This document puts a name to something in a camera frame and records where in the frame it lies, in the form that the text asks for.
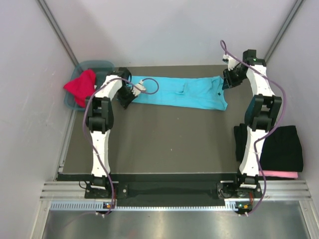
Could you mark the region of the cyan t shirt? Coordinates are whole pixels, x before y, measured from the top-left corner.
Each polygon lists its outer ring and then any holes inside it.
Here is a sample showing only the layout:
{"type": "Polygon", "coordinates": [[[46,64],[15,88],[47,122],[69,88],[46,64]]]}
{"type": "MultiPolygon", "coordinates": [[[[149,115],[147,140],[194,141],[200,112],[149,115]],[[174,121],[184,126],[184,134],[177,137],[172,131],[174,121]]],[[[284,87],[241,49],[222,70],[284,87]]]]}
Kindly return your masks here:
{"type": "Polygon", "coordinates": [[[139,94],[132,102],[204,110],[227,109],[222,90],[223,79],[219,76],[204,78],[153,77],[145,80],[144,87],[155,94],[139,94]]]}

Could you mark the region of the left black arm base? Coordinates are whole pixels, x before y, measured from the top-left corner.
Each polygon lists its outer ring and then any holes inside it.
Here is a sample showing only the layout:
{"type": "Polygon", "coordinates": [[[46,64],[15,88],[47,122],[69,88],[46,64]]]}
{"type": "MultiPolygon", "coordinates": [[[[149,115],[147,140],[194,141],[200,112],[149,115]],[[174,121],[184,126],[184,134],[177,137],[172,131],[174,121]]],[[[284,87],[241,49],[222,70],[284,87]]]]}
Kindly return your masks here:
{"type": "Polygon", "coordinates": [[[128,196],[128,183],[113,182],[113,189],[109,179],[93,177],[90,180],[80,180],[79,187],[84,189],[85,199],[125,199],[128,196]]]}

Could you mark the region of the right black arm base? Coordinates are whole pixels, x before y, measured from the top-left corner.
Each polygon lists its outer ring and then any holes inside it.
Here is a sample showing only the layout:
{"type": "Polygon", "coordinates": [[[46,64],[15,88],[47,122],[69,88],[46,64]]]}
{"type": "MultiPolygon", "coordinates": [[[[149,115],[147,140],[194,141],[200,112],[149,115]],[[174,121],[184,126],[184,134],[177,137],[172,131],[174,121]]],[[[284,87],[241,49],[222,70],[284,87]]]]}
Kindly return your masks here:
{"type": "Polygon", "coordinates": [[[256,189],[238,188],[231,180],[217,182],[216,188],[217,195],[221,199],[249,199],[251,196],[255,199],[261,198],[263,193],[260,184],[256,189]]]}

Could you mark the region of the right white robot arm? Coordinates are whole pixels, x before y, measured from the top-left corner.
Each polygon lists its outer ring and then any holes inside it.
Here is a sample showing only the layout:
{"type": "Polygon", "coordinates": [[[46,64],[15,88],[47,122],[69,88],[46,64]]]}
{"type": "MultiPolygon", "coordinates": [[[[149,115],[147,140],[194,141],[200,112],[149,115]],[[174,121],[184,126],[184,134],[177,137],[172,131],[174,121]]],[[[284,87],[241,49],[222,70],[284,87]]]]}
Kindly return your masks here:
{"type": "Polygon", "coordinates": [[[266,75],[266,62],[256,57],[256,50],[246,50],[242,61],[225,51],[223,61],[227,69],[223,71],[222,89],[239,86],[243,80],[249,80],[253,98],[246,110],[244,124],[247,140],[242,162],[239,166],[236,182],[232,185],[238,197],[246,196],[258,187],[260,157],[266,135],[274,128],[282,98],[275,95],[266,75]]]}

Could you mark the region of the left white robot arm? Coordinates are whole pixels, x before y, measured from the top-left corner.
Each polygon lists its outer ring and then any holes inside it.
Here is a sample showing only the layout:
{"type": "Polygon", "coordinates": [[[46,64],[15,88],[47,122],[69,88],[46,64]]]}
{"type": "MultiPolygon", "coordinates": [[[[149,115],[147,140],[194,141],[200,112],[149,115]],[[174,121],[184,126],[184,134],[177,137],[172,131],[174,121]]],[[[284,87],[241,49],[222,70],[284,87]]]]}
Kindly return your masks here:
{"type": "Polygon", "coordinates": [[[108,74],[103,84],[94,92],[92,101],[86,98],[85,124],[91,136],[93,148],[92,174],[95,177],[107,177],[110,173],[108,145],[110,131],[114,125],[112,99],[117,96],[120,105],[127,108],[137,97],[129,87],[132,75],[127,68],[120,67],[108,74]]]}

